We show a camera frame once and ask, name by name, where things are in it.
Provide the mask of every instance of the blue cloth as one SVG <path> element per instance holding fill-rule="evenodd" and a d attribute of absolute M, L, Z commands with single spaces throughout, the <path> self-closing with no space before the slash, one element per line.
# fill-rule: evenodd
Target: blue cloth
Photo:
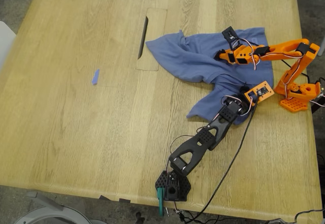
<path fill-rule="evenodd" d="M 236 30 L 236 33 L 256 44 L 267 45 L 262 27 Z M 175 77 L 189 82 L 214 84 L 213 90 L 193 106 L 187 118 L 197 115 L 212 120 L 222 107 L 222 97 L 239 93 L 244 84 L 252 88 L 266 80 L 273 87 L 270 61 L 261 61 L 255 71 L 251 63 L 231 65 L 224 60 L 213 59 L 218 50 L 229 49 L 229 44 L 221 33 L 185 37 L 180 30 L 179 33 L 148 41 L 146 45 L 158 63 Z M 246 118 L 238 117 L 235 124 Z"/>

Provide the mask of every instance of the black cable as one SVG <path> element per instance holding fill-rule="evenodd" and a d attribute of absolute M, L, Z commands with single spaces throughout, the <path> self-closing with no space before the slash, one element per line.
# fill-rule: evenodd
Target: black cable
<path fill-rule="evenodd" d="M 318 80 L 319 80 L 319 82 L 320 82 L 320 80 L 323 80 L 325 82 L 325 78 L 323 78 L 323 77 L 320 77 Z"/>
<path fill-rule="evenodd" d="M 281 61 L 283 61 L 284 62 L 284 64 L 286 64 L 288 67 L 290 67 L 291 68 L 291 66 L 285 61 L 285 60 L 281 60 Z M 307 81 L 308 81 L 308 83 L 310 83 L 310 78 L 309 78 L 309 76 L 307 75 L 307 74 L 305 74 L 305 73 L 301 73 L 301 75 L 304 75 L 305 77 L 307 77 Z"/>
<path fill-rule="evenodd" d="M 247 124 L 247 126 L 246 126 L 246 129 L 245 129 L 245 132 L 244 132 L 243 138 L 242 138 L 242 140 L 241 140 L 241 142 L 240 142 L 240 145 L 239 145 L 239 147 L 238 147 L 238 150 L 237 150 L 237 152 L 236 152 L 234 158 L 233 158 L 232 161 L 230 162 L 230 164 L 229 164 L 229 166 L 228 166 L 226 172 L 224 173 L 222 179 L 220 180 L 218 186 L 215 188 L 215 190 L 214 190 L 212 196 L 210 197 L 208 203 L 205 205 L 205 207 L 204 207 L 204 208 L 203 208 L 203 209 L 202 209 L 202 210 L 201 210 L 201 211 L 200 211 L 200 212 L 199 212 L 199 213 L 198 213 L 198 214 L 197 214 L 193 219 L 190 219 L 189 221 L 185 221 L 185 222 L 184 222 L 185 224 L 190 223 L 190 222 L 196 220 L 196 219 L 197 219 L 197 218 L 198 218 L 198 217 L 199 217 L 199 216 L 200 216 L 200 215 L 201 215 L 201 214 L 206 210 L 206 208 L 207 208 L 207 207 L 209 206 L 209 204 L 211 203 L 213 197 L 215 196 L 215 194 L 217 193 L 218 189 L 220 188 L 222 182 L 224 181 L 225 177 L 227 176 L 228 172 L 230 171 L 230 168 L 232 167 L 232 165 L 233 165 L 233 163 L 234 163 L 234 161 L 235 161 L 235 159 L 236 159 L 236 157 L 237 157 L 237 155 L 238 155 L 240 149 L 241 149 L 242 146 L 243 146 L 243 142 L 244 142 L 244 139 L 245 139 L 245 136 L 246 136 L 247 130 L 248 130 L 248 128 L 249 128 L 250 122 L 252 121 L 252 118 L 253 118 L 253 115 L 254 115 L 254 113 L 255 113 L 256 108 L 257 108 L 257 103 L 256 103 L 256 105 L 255 105 L 255 107 L 254 107 L 254 109 L 253 109 L 253 111 L 252 111 L 252 114 L 251 114 L 250 119 L 249 119 L 249 122 L 248 122 L 248 124 Z"/>
<path fill-rule="evenodd" d="M 172 154 L 172 145 L 173 145 L 173 143 L 176 141 L 176 139 L 179 139 L 180 137 L 184 137 L 184 136 L 187 136 L 187 137 L 194 137 L 193 135 L 181 135 L 181 136 L 178 136 L 177 138 L 175 138 L 174 140 L 173 140 L 173 142 L 171 143 L 171 145 L 169 146 L 169 151 L 170 151 L 170 153 Z"/>
<path fill-rule="evenodd" d="M 297 223 L 298 216 L 301 215 L 301 214 L 306 214 L 306 213 L 310 213 L 310 212 L 319 212 L 319 211 L 324 211 L 324 210 L 325 210 L 325 206 L 324 206 L 324 208 L 322 208 L 320 210 L 306 210 L 306 211 L 298 212 L 295 215 L 295 221 L 294 222 L 287 222 L 287 224 L 296 224 Z M 270 221 L 275 221 L 275 220 L 282 220 L 282 219 L 281 218 L 277 218 L 277 219 L 273 219 L 273 220 L 267 220 L 265 223 L 269 223 Z"/>
<path fill-rule="evenodd" d="M 219 221 L 230 220 L 230 219 L 241 219 L 241 218 L 239 218 L 239 217 L 226 217 L 224 219 L 220 219 Z"/>

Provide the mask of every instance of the blue plastic piece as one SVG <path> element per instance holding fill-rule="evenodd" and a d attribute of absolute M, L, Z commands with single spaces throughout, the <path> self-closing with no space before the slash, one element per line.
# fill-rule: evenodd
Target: blue plastic piece
<path fill-rule="evenodd" d="M 93 85 L 96 85 L 97 84 L 99 74 L 100 74 L 100 70 L 97 69 L 96 72 L 95 72 L 95 74 L 94 74 L 94 76 L 93 76 L 93 79 L 91 81 Z"/>

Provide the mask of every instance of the orange base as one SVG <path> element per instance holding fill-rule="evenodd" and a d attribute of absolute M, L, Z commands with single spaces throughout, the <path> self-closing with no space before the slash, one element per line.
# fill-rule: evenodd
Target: orange base
<path fill-rule="evenodd" d="M 308 108 L 308 102 L 306 100 L 292 98 L 291 100 L 281 100 L 280 106 L 291 112 L 305 111 Z"/>

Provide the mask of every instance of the white wire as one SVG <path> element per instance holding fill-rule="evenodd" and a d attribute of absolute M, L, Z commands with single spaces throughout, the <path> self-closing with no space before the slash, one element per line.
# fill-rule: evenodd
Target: white wire
<path fill-rule="evenodd" d="M 289 80 L 287 81 L 287 83 L 283 83 L 283 84 L 285 85 L 284 89 L 285 89 L 285 99 L 286 99 L 286 100 L 291 100 L 291 99 L 292 99 L 292 97 L 291 97 L 290 99 L 288 99 L 288 94 L 287 94 L 286 89 L 287 89 L 287 85 L 290 83 L 291 78 L 292 78 L 292 77 L 296 74 L 296 72 L 299 70 L 299 67 L 300 67 L 300 61 L 301 61 L 301 58 L 299 58 L 299 60 L 298 60 L 298 66 L 297 66 L 295 72 L 292 73 L 292 75 L 291 75 L 291 77 L 289 78 Z"/>
<path fill-rule="evenodd" d="M 287 55 L 287 54 L 280 53 L 280 52 L 276 52 L 276 53 L 268 53 L 268 54 L 266 54 L 266 55 L 262 55 L 262 57 L 264 57 L 264 56 L 268 56 L 268 55 L 278 55 L 278 54 L 282 54 L 282 55 L 284 55 L 284 56 L 286 56 L 286 57 L 289 57 L 289 58 L 302 58 L 302 57 L 303 57 L 302 55 L 301 55 L 301 56 L 293 56 L 293 55 Z"/>
<path fill-rule="evenodd" d="M 224 95 L 224 96 L 221 98 L 221 103 L 222 103 L 223 105 L 224 105 L 224 103 L 223 103 L 222 99 L 223 99 L 224 97 L 228 97 L 228 98 L 232 98 L 232 99 L 235 99 L 235 100 L 239 100 L 239 102 L 242 103 L 242 101 L 241 101 L 239 98 L 237 98 L 237 97 L 234 97 L 234 96 L 231 96 L 231 95 Z"/>
<path fill-rule="evenodd" d="M 287 83 L 284 83 L 284 85 L 287 85 L 290 82 L 291 78 L 296 74 L 296 72 L 298 71 L 298 69 L 300 67 L 300 61 L 301 61 L 301 58 L 298 60 L 298 66 L 297 66 L 295 72 L 291 75 L 291 77 L 289 78 L 289 80 L 287 81 Z"/>
<path fill-rule="evenodd" d="M 253 104 L 253 97 L 250 96 L 250 105 L 249 105 L 248 111 L 247 111 L 245 114 L 241 115 L 241 116 L 244 116 L 244 115 L 247 115 L 247 114 L 248 114 L 248 112 L 249 112 L 250 109 L 252 108 L 252 104 Z"/>
<path fill-rule="evenodd" d="M 215 115 L 215 117 L 212 119 L 213 121 L 218 117 L 219 113 Z"/>
<path fill-rule="evenodd" d="M 248 40 L 246 40 L 246 39 L 240 38 L 240 39 L 236 40 L 236 41 L 233 43 L 233 47 L 234 47 L 235 44 L 237 44 L 237 42 L 240 41 L 240 40 L 246 42 L 246 43 L 249 45 L 249 47 L 252 49 L 252 52 L 251 52 L 250 54 L 248 54 L 248 55 L 250 55 L 250 56 L 252 57 L 252 62 L 254 63 L 254 70 L 256 70 L 256 65 L 259 63 L 259 61 L 258 61 L 258 63 L 256 64 L 255 59 L 254 59 L 254 55 L 253 55 L 253 53 L 254 53 L 254 48 L 253 48 L 253 46 L 251 45 L 251 43 L 250 43 Z"/>
<path fill-rule="evenodd" d="M 319 103 L 317 103 L 317 102 L 315 102 L 315 101 L 310 101 L 310 102 L 315 103 L 315 104 L 317 104 L 317 105 L 319 105 L 319 106 L 321 106 L 321 107 L 325 107 L 325 105 L 321 105 L 321 104 L 319 104 Z"/>

